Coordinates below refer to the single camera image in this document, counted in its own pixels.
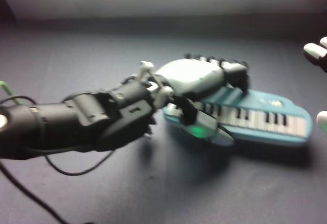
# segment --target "green light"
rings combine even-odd
[[[198,138],[206,138],[207,137],[207,130],[200,126],[193,126],[191,128],[191,134]]]

